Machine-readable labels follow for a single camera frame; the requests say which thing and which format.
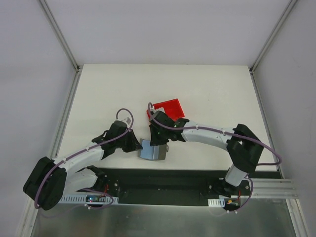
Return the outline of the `grey leather card holder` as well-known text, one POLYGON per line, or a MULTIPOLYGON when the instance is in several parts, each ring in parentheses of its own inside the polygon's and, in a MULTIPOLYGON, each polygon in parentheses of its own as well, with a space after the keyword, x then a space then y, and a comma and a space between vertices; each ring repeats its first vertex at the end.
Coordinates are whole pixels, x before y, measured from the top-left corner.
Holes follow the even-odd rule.
POLYGON ((167 144, 151 146, 150 141, 144 139, 140 139, 140 144, 143 149, 138 152, 139 158, 150 161, 160 161, 166 159, 166 154, 169 150, 169 146, 167 144))

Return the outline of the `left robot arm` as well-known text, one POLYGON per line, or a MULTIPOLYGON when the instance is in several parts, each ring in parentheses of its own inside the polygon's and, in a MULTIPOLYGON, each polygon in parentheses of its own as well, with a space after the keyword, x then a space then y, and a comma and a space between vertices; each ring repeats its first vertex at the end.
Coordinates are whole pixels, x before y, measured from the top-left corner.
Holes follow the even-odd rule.
POLYGON ((41 158, 23 186, 23 192, 36 206, 52 209, 63 195, 90 188, 93 192, 106 187, 105 174, 93 163, 112 155, 117 149, 125 153, 142 149, 130 118, 115 120, 111 127, 91 143, 68 157, 41 158))

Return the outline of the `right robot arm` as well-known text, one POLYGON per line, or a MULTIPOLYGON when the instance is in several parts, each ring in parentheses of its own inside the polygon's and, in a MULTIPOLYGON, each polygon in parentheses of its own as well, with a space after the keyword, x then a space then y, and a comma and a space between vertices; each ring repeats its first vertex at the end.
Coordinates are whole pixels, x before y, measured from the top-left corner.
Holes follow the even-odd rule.
POLYGON ((197 142, 228 152, 232 166, 225 178, 212 184, 213 191, 230 198, 240 189, 242 180, 254 172, 263 146, 257 136, 244 124, 228 129, 210 128, 186 118, 171 119, 162 111, 149 112, 150 145, 165 145, 169 141, 197 142))

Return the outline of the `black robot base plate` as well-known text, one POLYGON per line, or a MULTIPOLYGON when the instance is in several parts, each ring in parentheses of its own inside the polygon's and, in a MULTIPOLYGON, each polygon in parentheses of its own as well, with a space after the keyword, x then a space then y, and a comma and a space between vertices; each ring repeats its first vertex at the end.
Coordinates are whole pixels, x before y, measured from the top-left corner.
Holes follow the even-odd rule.
POLYGON ((219 197, 225 171, 103 168, 106 191, 120 204, 207 206, 219 197))

